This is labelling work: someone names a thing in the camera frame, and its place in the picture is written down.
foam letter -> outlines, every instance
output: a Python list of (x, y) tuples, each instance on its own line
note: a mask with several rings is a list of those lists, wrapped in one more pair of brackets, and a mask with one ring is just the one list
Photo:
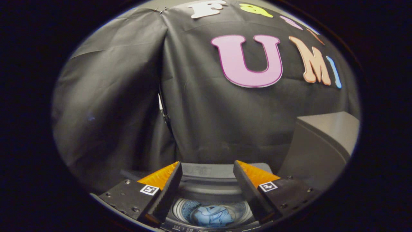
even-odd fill
[(303, 78), (309, 83), (315, 83), (318, 79), (318, 82), (322, 80), (325, 85), (330, 85), (329, 74), (322, 53), (317, 48), (312, 47), (312, 54), (300, 39), (293, 36), (289, 36), (289, 39), (296, 45), (302, 56), (305, 66)]
[(340, 89), (342, 88), (342, 84), (340, 83), (340, 78), (339, 78), (339, 75), (337, 74), (335, 62), (333, 62), (333, 59), (330, 58), (329, 56), (326, 56), (326, 58), (328, 59), (330, 65), (332, 66), (333, 74), (335, 75), (335, 84)]
[(197, 19), (197, 18), (201, 18), (204, 16), (219, 14), (220, 11), (212, 10), (212, 8), (223, 9), (223, 6), (221, 4), (226, 4), (226, 2), (220, 1), (220, 0), (207, 1), (207, 2), (191, 4), (188, 7), (192, 8), (194, 11), (194, 14), (192, 15), (192, 19)]
[(282, 76), (282, 61), (277, 47), (280, 40), (265, 35), (255, 35), (253, 39), (263, 45), (266, 53), (267, 68), (261, 72), (251, 71), (246, 67), (242, 49), (245, 37), (219, 36), (212, 39), (211, 43), (218, 47), (223, 73), (230, 82), (247, 88), (273, 85)]
[(279, 16), (279, 17), (281, 17), (283, 20), (285, 20), (285, 22), (287, 22), (288, 24), (290, 24), (290, 25), (296, 27), (297, 29), (300, 29), (300, 30), (303, 31), (303, 29), (299, 25), (297, 25), (293, 20), (288, 19), (288, 18), (286, 18), (285, 16), (282, 16), (282, 15)]
[(254, 5), (250, 5), (250, 4), (240, 4), (241, 5), (241, 7), (240, 7), (240, 9), (242, 9), (242, 10), (244, 10), (244, 11), (247, 11), (247, 12), (250, 12), (250, 13), (254, 13), (254, 14), (261, 14), (261, 15), (263, 15), (263, 16), (266, 16), (266, 17), (269, 17), (269, 18), (273, 18), (273, 15), (271, 15), (271, 14), (269, 14), (266, 10), (264, 10), (264, 9), (262, 9), (262, 8), (260, 8), (260, 7), (257, 7), (257, 6), (254, 6)]

letter u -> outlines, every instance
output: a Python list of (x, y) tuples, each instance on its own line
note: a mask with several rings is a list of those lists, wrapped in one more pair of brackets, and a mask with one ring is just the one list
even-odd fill
[(211, 43), (218, 47), (223, 73), (230, 82), (247, 88), (273, 85), (282, 76), (282, 61), (277, 46), (280, 40), (266, 35), (255, 35), (253, 39), (263, 45), (266, 54), (267, 68), (261, 72), (251, 71), (246, 67), (242, 49), (245, 37), (219, 36), (212, 39)]

pink letter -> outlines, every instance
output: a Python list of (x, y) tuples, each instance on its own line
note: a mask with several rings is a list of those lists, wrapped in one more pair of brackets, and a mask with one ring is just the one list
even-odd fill
[(239, 86), (259, 88), (273, 85), (282, 76), (282, 61), (278, 50), (279, 39), (273, 36), (255, 35), (253, 39), (263, 45), (267, 68), (262, 72), (246, 67), (242, 43), (245, 37), (239, 35), (219, 36), (211, 43), (218, 47), (220, 63), (226, 78)]

white letter f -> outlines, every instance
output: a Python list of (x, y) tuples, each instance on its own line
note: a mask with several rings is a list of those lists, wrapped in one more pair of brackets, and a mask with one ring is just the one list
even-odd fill
[(192, 5), (189, 5), (188, 7), (193, 8), (194, 14), (192, 15), (192, 19), (197, 19), (197, 18), (204, 17), (204, 16), (219, 14), (220, 11), (212, 10), (212, 8), (223, 9), (223, 6), (221, 4), (226, 4), (226, 2), (220, 1), (220, 0), (207, 1), (207, 2), (195, 3)]

pink letter u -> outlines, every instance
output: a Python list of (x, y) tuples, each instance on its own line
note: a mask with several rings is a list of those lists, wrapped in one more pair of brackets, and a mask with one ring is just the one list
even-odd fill
[(253, 39), (261, 43), (265, 50), (267, 68), (262, 72), (251, 71), (246, 67), (242, 49), (245, 37), (219, 36), (212, 39), (211, 43), (218, 47), (223, 73), (230, 82), (247, 88), (273, 85), (282, 76), (282, 61), (277, 46), (280, 40), (266, 35), (255, 35)]

